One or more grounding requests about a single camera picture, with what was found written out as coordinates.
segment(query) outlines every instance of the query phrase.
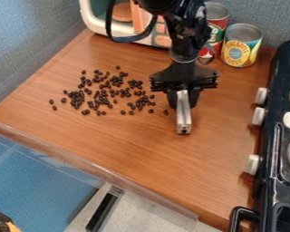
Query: wooden table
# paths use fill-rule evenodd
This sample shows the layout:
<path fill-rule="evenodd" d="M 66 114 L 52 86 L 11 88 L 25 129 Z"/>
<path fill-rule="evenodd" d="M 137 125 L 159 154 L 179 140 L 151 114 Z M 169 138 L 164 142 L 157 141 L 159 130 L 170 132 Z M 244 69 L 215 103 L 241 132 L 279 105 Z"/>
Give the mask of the wooden table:
<path fill-rule="evenodd" d="M 243 170 L 255 152 L 258 129 L 249 124 L 273 54 L 263 48 L 246 69 L 213 62 L 210 67 L 221 72 L 219 88 L 202 92 L 192 134 L 179 136 L 174 113 L 162 113 L 168 108 L 163 93 L 156 94 L 154 114 L 134 116 L 120 115 L 129 99 L 119 98 L 103 117 L 94 111 L 82 116 L 59 102 L 64 89 L 77 89 L 82 70 L 92 77 L 95 69 L 117 73 L 120 65 L 149 89 L 148 76 L 170 63 L 166 50 L 113 43 L 85 30 L 0 103 L 0 133 L 125 188 L 152 190 L 226 230 L 233 207 L 251 206 L 252 178 Z"/>

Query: tin can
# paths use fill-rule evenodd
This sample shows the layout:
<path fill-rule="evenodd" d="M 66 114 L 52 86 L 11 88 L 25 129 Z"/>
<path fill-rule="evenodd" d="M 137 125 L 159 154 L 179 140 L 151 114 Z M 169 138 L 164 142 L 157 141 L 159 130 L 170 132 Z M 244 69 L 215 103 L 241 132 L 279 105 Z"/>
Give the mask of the tin can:
<path fill-rule="evenodd" d="M 245 68 L 253 65 L 262 42 L 262 32 L 251 24 L 233 24 L 226 30 L 221 59 L 228 65 Z"/>
<path fill-rule="evenodd" d="M 220 3 L 206 2 L 205 5 L 208 12 L 208 25 L 212 29 L 208 43 L 215 50 L 216 56 L 219 57 L 224 34 L 227 28 L 229 13 Z M 201 58 L 210 58 L 213 56 L 213 52 L 205 46 L 200 51 L 199 56 Z"/>

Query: cable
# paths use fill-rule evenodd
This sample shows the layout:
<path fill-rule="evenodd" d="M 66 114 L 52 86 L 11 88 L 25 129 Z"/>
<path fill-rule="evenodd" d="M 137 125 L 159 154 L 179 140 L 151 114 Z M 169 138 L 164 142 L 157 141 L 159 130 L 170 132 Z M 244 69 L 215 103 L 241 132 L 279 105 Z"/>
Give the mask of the cable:
<path fill-rule="evenodd" d="M 112 12 L 115 6 L 116 0 L 111 0 L 109 3 L 109 6 L 107 8 L 106 12 L 106 21 L 105 21 L 105 28 L 106 28 L 106 33 L 110 37 L 110 39 L 116 43 L 131 43 L 135 41 L 142 40 L 146 37 L 148 37 L 153 30 L 155 24 L 157 23 L 158 17 L 156 15 L 153 15 L 150 21 L 150 24 L 146 27 L 144 32 L 141 34 L 136 34 L 133 36 L 126 36 L 126 37 L 114 37 L 112 36 L 111 33 L 111 19 L 112 19 Z"/>

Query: toy stove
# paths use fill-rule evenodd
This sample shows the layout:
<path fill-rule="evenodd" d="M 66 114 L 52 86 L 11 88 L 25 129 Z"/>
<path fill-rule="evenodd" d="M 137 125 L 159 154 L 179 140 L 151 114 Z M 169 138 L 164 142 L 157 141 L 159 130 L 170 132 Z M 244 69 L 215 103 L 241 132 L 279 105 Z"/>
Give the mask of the toy stove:
<path fill-rule="evenodd" d="M 277 50 L 270 83 L 258 90 L 256 103 L 260 156 L 250 155 L 246 167 L 255 175 L 255 205 L 234 208 L 229 231 L 239 231 L 240 221 L 248 220 L 252 231 L 290 232 L 290 42 Z"/>

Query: microwave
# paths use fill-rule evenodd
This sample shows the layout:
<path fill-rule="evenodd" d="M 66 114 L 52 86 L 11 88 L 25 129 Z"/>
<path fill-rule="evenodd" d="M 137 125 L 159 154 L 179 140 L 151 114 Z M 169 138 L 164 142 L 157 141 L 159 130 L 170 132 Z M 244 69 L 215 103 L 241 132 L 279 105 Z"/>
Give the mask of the microwave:
<path fill-rule="evenodd" d="M 109 0 L 80 0 L 82 19 L 87 27 L 97 34 L 106 35 L 105 15 L 109 2 Z M 139 8 L 132 0 L 121 0 L 118 2 L 130 4 L 132 22 L 123 23 L 113 20 L 112 33 L 115 36 L 131 36 L 141 33 L 150 21 L 151 14 Z M 170 47 L 171 40 L 163 17 L 159 16 L 158 22 L 150 36 L 136 43 L 157 47 Z"/>

